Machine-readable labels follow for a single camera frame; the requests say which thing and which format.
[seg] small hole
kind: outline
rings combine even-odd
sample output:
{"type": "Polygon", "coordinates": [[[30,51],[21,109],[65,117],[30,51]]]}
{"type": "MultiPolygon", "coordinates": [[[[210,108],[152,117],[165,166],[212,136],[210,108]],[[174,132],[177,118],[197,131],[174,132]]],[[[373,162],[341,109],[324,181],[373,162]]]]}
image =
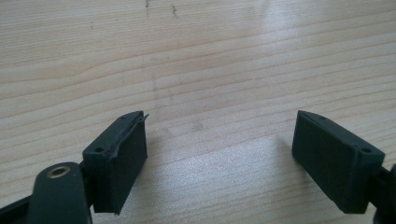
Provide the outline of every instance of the small hole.
{"type": "Polygon", "coordinates": [[[105,149],[102,148],[102,147],[97,147],[97,148],[95,149],[95,152],[103,152],[103,151],[105,151],[105,149]]]}
{"type": "Polygon", "coordinates": [[[370,152],[371,152],[371,149],[365,147],[365,148],[362,148],[361,151],[362,151],[362,152],[366,152],[366,153],[370,153],[370,152]]]}
{"type": "Polygon", "coordinates": [[[47,173],[47,177],[49,178],[58,178],[70,172],[70,167],[68,166],[60,166],[53,168],[47,173]]]}

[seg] wood grain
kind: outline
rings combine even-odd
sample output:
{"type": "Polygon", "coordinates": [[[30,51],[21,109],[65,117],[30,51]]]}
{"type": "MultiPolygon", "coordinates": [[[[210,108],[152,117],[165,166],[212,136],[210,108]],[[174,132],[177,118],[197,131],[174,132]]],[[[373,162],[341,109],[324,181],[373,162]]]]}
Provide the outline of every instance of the wood grain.
{"type": "Polygon", "coordinates": [[[144,110],[148,160],[94,223],[372,223],[293,160],[298,109],[396,162],[396,2],[0,1],[0,206],[144,110]]]}

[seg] black rubber pad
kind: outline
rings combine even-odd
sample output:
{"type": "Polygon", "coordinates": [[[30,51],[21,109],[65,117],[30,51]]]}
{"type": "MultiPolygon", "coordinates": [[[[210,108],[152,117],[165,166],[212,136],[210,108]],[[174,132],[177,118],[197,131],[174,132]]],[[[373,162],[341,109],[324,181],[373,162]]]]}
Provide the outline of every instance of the black rubber pad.
{"type": "Polygon", "coordinates": [[[381,168],[382,151],[329,119],[299,111],[292,154],[344,213],[366,211],[368,181],[381,168]]]}
{"type": "Polygon", "coordinates": [[[119,214],[148,154],[143,111],[118,118],[82,153],[96,213],[119,214]]]}

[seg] dark mark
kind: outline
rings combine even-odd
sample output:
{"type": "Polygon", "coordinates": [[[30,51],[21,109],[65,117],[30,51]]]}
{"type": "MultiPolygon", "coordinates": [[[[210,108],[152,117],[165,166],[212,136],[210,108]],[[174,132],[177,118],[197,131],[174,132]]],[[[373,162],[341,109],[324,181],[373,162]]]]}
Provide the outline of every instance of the dark mark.
{"type": "Polygon", "coordinates": [[[203,130],[204,129],[204,125],[202,125],[202,123],[201,122],[195,122],[193,125],[192,125],[192,130],[194,131],[194,132],[200,132],[201,130],[203,130]]]}
{"type": "Polygon", "coordinates": [[[148,18],[149,18],[149,1],[150,0],[146,0],[146,15],[148,16],[148,18]]]}
{"type": "Polygon", "coordinates": [[[178,19],[178,15],[176,14],[176,12],[177,12],[177,8],[175,7],[175,5],[172,5],[172,13],[174,14],[174,17],[178,19]]]}

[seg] screw hole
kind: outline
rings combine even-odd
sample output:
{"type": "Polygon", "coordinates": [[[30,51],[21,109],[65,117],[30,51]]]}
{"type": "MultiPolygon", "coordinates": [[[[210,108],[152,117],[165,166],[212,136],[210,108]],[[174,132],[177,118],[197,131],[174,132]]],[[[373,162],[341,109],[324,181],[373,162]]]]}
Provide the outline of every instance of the screw hole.
{"type": "Polygon", "coordinates": [[[55,167],[47,173],[48,178],[58,178],[70,172],[70,167],[59,166],[55,167]]]}
{"type": "Polygon", "coordinates": [[[103,151],[105,151],[105,149],[102,148],[102,147],[97,147],[97,148],[95,149],[95,152],[103,152],[103,151]]]}
{"type": "Polygon", "coordinates": [[[371,152],[371,149],[365,147],[365,148],[362,148],[361,151],[362,151],[362,152],[365,152],[365,153],[370,153],[370,152],[371,152]]]}

